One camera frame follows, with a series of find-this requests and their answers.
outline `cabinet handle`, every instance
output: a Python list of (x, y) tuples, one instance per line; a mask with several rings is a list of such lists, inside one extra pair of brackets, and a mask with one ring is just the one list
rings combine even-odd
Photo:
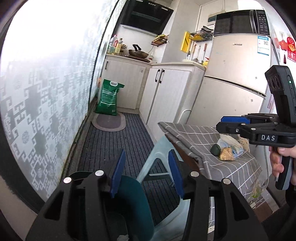
[(157, 82), (157, 74), (160, 72), (160, 69), (156, 72), (155, 82)]
[(165, 70), (163, 69), (162, 72), (160, 73), (160, 77), (159, 77), (159, 83), (161, 84), (161, 76), (163, 75), (163, 73), (165, 72)]

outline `floor mat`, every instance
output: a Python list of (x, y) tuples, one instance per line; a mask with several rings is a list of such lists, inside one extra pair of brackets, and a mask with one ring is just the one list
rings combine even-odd
[(102, 131), (121, 131), (126, 127), (126, 117), (120, 112), (117, 115), (94, 114), (91, 122)]
[[(153, 142), (139, 115), (124, 113), (126, 128), (116, 132), (89, 128), (83, 147), (79, 171), (95, 171), (106, 161), (113, 158), (120, 148), (126, 151), (126, 165), (123, 175), (136, 178), (153, 148)], [(161, 163), (157, 163), (152, 173), (166, 172)], [(167, 217), (179, 204), (179, 196), (171, 187), (171, 179), (144, 181), (145, 190), (154, 224)]]

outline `red decoration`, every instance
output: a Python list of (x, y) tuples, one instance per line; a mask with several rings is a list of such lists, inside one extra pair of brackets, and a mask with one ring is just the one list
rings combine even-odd
[(288, 50), (288, 44), (285, 42), (285, 40), (282, 40), (279, 42), (281, 49), (287, 51)]
[(294, 40), (288, 37), (287, 44), (288, 44), (288, 59), (296, 62), (296, 48), (295, 48)]

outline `screw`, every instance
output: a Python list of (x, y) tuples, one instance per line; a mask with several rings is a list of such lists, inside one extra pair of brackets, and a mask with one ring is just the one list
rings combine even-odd
[(72, 181), (72, 178), (70, 178), (70, 177), (66, 177), (63, 180), (64, 183), (70, 183), (71, 181)]
[(231, 183), (231, 181), (228, 178), (224, 178), (223, 183), (226, 184), (226, 185), (229, 185)]
[(97, 170), (97, 171), (95, 172), (95, 175), (98, 176), (98, 177), (100, 177), (100, 176), (104, 175), (104, 171), (102, 171), (102, 170)]
[(196, 172), (196, 171), (193, 171), (193, 172), (190, 173), (190, 175), (192, 177), (198, 177), (200, 174), (198, 172)]

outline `countertop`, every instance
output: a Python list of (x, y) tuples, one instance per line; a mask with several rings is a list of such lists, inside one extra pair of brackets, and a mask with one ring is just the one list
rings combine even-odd
[(151, 64), (152, 66), (155, 65), (193, 65), (196, 66), (202, 70), (205, 70), (205, 67), (197, 62), (190, 61), (190, 62), (168, 62), (168, 63), (156, 63), (156, 64)]
[(137, 59), (133, 59), (133, 58), (127, 58), (127, 57), (124, 57), (124, 56), (118, 56), (118, 55), (113, 55), (113, 54), (107, 54), (107, 56), (110, 56), (110, 57), (114, 57), (114, 58), (122, 58), (122, 59), (125, 59), (125, 60), (132, 60), (132, 61), (136, 61), (136, 62), (139, 62), (139, 63), (143, 63), (143, 64), (147, 64), (147, 65), (151, 65), (151, 66), (156, 66), (156, 65), (193, 65), (193, 66), (196, 66), (202, 70), (205, 71), (205, 67), (202, 66), (201, 64), (197, 63), (197, 62), (194, 62), (194, 61), (186, 61), (186, 62), (168, 62), (168, 63), (156, 63), (156, 64), (151, 64), (151, 63), (146, 63), (144, 61), (141, 61), (141, 60), (137, 60)]
[(125, 60), (129, 59), (129, 60), (136, 61), (136, 62), (139, 62), (139, 63), (151, 65), (150, 63), (147, 63), (147, 62), (144, 62), (144, 61), (141, 61), (141, 60), (138, 60), (138, 59), (134, 59), (134, 58), (127, 58), (127, 57), (124, 57), (124, 56), (118, 56), (118, 55), (113, 55), (113, 54), (106, 54), (106, 56), (115, 57), (115, 58), (122, 58), (122, 59), (125, 59)]

